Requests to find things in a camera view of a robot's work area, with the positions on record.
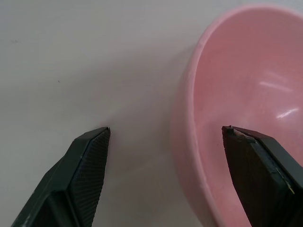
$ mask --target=bowl rim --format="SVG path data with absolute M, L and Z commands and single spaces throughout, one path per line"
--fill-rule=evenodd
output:
M 293 9 L 288 9 L 282 6 L 278 6 L 275 4 L 266 4 L 266 3 L 257 3 L 257 4 L 248 4 L 244 6 L 236 7 L 230 11 L 219 16 L 215 19 L 203 32 L 200 37 L 196 48 L 191 57 L 190 63 L 188 65 L 188 73 L 185 84 L 185 132 L 188 135 L 188 145 L 189 150 L 191 151 L 191 155 L 194 160 L 194 170 L 196 171 L 196 175 L 198 176 L 201 190 L 205 196 L 207 201 L 206 206 L 209 207 L 210 211 L 214 215 L 214 220 L 216 225 L 219 227 L 225 226 L 224 220 L 220 215 L 219 209 L 216 205 L 216 202 L 212 196 L 211 190 L 207 184 L 207 177 L 204 172 L 203 164 L 201 162 L 201 156 L 198 150 L 198 140 L 196 136 L 196 126 L 194 122 L 194 90 L 195 90 L 195 80 L 196 80 L 196 71 L 197 66 L 203 52 L 205 45 L 208 40 L 212 36 L 213 32 L 218 29 L 226 20 L 237 16 L 238 14 L 242 14 L 249 11 L 255 10 L 271 10 L 276 13 L 284 14 L 286 16 L 296 17 L 303 21 L 303 15 L 294 11 Z

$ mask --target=white table surface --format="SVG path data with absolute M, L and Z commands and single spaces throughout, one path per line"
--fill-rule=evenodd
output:
M 2 0 L 0 225 L 74 138 L 112 130 L 93 226 L 198 227 L 174 172 L 169 120 L 195 43 L 252 0 Z M 302 0 L 276 0 L 303 11 Z

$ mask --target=pink bowl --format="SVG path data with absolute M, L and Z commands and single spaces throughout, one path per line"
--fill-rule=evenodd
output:
M 221 127 L 268 134 L 303 164 L 303 18 L 248 6 L 213 22 L 180 83 L 171 125 L 184 192 L 206 227 L 248 227 Z

